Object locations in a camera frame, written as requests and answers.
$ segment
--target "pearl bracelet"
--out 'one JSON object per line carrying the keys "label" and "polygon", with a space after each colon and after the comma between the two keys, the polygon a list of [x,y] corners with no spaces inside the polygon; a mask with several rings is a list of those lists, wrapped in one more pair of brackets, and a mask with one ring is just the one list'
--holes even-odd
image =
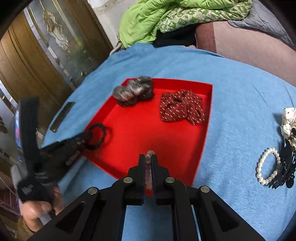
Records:
{"label": "pearl bracelet", "polygon": [[[273,153],[276,157],[276,161],[277,161],[277,165],[276,165],[276,170],[273,172],[273,174],[270,175],[269,178],[267,179],[263,179],[262,174],[261,174],[261,168],[263,166],[264,161],[266,160],[267,156]],[[268,185],[268,183],[270,183],[275,176],[278,174],[278,170],[280,170],[281,168],[281,158],[279,157],[279,153],[277,151],[277,149],[275,148],[268,148],[266,149],[266,151],[263,153],[263,155],[260,158],[260,161],[258,163],[258,167],[257,167],[257,175],[256,177],[258,178],[258,182],[260,182],[262,185]]]}

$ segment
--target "hand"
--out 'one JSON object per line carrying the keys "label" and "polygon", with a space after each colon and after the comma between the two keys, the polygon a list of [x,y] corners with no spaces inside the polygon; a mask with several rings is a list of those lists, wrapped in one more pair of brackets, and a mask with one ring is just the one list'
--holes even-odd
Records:
{"label": "hand", "polygon": [[65,208],[58,187],[54,187],[54,200],[52,205],[44,201],[26,201],[20,207],[26,225],[33,232],[37,232],[43,227],[38,217],[49,213],[52,208],[55,210],[56,215]]}

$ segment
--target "white scrunchie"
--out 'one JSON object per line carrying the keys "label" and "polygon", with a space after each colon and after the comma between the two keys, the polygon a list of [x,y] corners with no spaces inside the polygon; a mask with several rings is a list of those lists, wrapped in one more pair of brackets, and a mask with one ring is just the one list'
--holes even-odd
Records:
{"label": "white scrunchie", "polygon": [[[281,115],[281,134],[285,139],[291,136],[292,128],[296,128],[296,108],[285,108]],[[296,146],[296,140],[291,140],[293,146]]]}

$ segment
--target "green blanket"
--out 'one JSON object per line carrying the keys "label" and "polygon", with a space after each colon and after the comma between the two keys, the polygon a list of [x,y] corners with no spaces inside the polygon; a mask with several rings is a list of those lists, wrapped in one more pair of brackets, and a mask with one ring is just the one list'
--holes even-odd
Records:
{"label": "green blanket", "polygon": [[152,43],[158,29],[169,32],[194,23],[242,20],[251,0],[140,0],[122,16],[119,37],[125,48]]}

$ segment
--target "red tray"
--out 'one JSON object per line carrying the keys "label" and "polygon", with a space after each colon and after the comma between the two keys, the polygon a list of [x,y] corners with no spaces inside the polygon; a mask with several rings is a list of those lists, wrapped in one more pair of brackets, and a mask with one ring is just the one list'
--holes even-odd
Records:
{"label": "red tray", "polygon": [[[155,96],[151,101],[139,102],[133,107],[120,107],[111,96],[88,125],[103,123],[107,127],[106,139],[98,150],[85,151],[84,155],[111,176],[121,179],[130,167],[138,164],[139,154],[153,150],[159,165],[168,168],[172,177],[192,185],[207,135],[213,86],[153,78],[153,89]],[[160,120],[161,94],[180,89],[191,90],[202,97],[205,122],[194,126],[187,120],[172,123]],[[95,132],[93,141],[99,139],[99,135]]]}

